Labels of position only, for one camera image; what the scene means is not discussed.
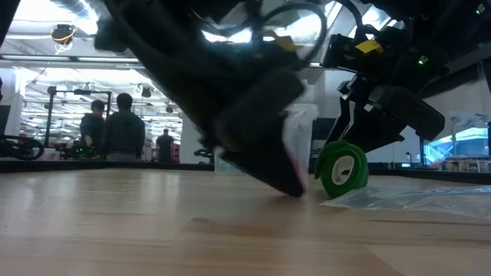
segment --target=ceiling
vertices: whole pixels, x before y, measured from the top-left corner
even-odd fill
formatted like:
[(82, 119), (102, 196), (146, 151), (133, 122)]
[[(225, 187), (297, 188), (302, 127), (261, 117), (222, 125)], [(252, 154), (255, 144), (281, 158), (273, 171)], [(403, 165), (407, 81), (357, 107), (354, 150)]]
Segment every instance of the ceiling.
[[(94, 49), (92, 35), (97, 31), (98, 16), (105, 16), (107, 12), (104, 7), (98, 4), (98, 1), (88, 0), (71, 0), (71, 2), (82, 3), (89, 7), (91, 12), (83, 18), (70, 12), (66, 8), (60, 8), (55, 3), (60, 0), (22, 0), (17, 10), (15, 20), (9, 29), (0, 54), (21, 54), (26, 56), (32, 55), (56, 55), (60, 57), (102, 57), (102, 58), (134, 58), (127, 52), (125, 54), (115, 55), (110, 52), (97, 51)], [(263, 12), (269, 12), (272, 9), (284, 4), (284, 0), (265, 1)], [(326, 1), (326, 15), (328, 16), (328, 27), (330, 34), (353, 34), (354, 19), (351, 13), (343, 8), (337, 2)], [(362, 5), (354, 2), (364, 15), (365, 24), (372, 24), (376, 28), (382, 28), (385, 25), (393, 25), (395, 21), (386, 15), (383, 11), (376, 9), (371, 5)], [(231, 24), (233, 20), (240, 18), (239, 14), (231, 14), (226, 18), (226, 23)], [(294, 41), (304, 45), (308, 50), (317, 37), (320, 27), (318, 18), (307, 12), (300, 11), (296, 15), (290, 14), (276, 20), (275, 23), (281, 25), (283, 21), (294, 21), (287, 28), (278, 27), (276, 31), (291, 35)], [(66, 51), (59, 51), (59, 45), (51, 39), (50, 32), (56, 24), (68, 23), (75, 25), (77, 32), (74, 42)], [(210, 40), (239, 40), (247, 42), (247, 31), (237, 34), (231, 38), (210, 38)], [(323, 49), (313, 62), (319, 62)], [(127, 66), (124, 70), (108, 70), (115, 68), (111, 61), (101, 62), (97, 66), (89, 64), (58, 65), (54, 61), (45, 61), (40, 63), (28, 63), (26, 61), (7, 62), (0, 64), (1, 67), (15, 66), (23, 72), (26, 81), (25, 108), (22, 116), (22, 131), (31, 135), (42, 137), (46, 128), (47, 110), (44, 105), (48, 102), (49, 96), (47, 89), (50, 85), (58, 86), (59, 90), (72, 90), (76, 88), (90, 88), (99, 91), (112, 91), (116, 97), (120, 93), (129, 93), (135, 99), (135, 113), (141, 115), (147, 122), (148, 134), (153, 134), (155, 139), (160, 135), (164, 128), (171, 129), (171, 134), (179, 140), (182, 132), (181, 111), (173, 105), (164, 95), (159, 85), (152, 82), (145, 74), (141, 65)], [(322, 75), (323, 70), (318, 68), (306, 69), (301, 72), (301, 76), (309, 80), (312, 84)], [(143, 98), (141, 87), (150, 87), (152, 96)], [(95, 99), (107, 101), (105, 94), (92, 94), (83, 97), (75, 97), (72, 94), (57, 94), (54, 104), (54, 122), (53, 130), (58, 140), (71, 140), (77, 137), (80, 118), (84, 113), (90, 112), (90, 102)], [(167, 113), (166, 108), (171, 106), (172, 113)]]

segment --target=green tape roll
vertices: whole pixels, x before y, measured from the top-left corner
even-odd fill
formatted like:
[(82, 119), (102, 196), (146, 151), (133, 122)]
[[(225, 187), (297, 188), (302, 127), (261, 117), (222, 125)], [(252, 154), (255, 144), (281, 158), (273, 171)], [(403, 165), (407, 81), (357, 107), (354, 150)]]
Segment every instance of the green tape roll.
[(368, 184), (368, 163), (358, 146), (337, 141), (322, 149), (315, 167), (315, 178), (321, 179), (325, 191), (333, 199)]

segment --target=person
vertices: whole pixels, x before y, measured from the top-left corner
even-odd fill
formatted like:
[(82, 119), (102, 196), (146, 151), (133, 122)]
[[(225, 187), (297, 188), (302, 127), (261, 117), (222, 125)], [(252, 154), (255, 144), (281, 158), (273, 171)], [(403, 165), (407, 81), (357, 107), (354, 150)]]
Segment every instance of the person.
[(170, 163), (170, 149), (174, 142), (174, 138), (169, 135), (169, 130), (163, 130), (163, 135), (157, 138), (157, 148), (159, 150), (159, 162)]
[(145, 123), (131, 112), (133, 98), (129, 94), (119, 94), (116, 102), (119, 111), (106, 120), (101, 154), (107, 161), (135, 162), (141, 158), (145, 143)]
[(81, 142), (88, 148), (97, 149), (101, 145), (104, 131), (104, 102), (95, 100), (91, 104), (92, 113), (87, 113), (80, 124)]

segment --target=yellow label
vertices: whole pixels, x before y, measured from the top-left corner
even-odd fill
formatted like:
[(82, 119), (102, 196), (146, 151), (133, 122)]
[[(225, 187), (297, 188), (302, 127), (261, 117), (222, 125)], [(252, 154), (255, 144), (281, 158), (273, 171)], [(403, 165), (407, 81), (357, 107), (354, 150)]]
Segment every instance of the yellow label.
[(364, 52), (365, 54), (368, 54), (371, 51), (377, 51), (381, 54), (384, 53), (384, 49), (382, 48), (382, 46), (374, 40), (367, 40), (367, 41), (361, 42), (360, 44), (358, 44), (356, 46), (356, 48), (358, 50)]

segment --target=dark shirt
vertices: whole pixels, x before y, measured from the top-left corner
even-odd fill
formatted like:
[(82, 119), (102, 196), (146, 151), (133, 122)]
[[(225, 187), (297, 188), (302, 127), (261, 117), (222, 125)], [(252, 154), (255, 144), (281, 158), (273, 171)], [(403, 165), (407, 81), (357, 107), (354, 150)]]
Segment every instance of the dark shirt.
[(93, 114), (85, 114), (80, 124), (81, 141), (85, 145), (85, 137), (92, 138), (93, 146), (97, 149), (101, 144), (102, 133), (104, 131), (104, 119)]
[(111, 114), (104, 125), (101, 153), (135, 154), (141, 157), (145, 143), (145, 123), (131, 111)]
[(162, 135), (157, 138), (157, 145), (159, 146), (159, 160), (170, 161), (170, 148), (174, 138), (169, 135)]

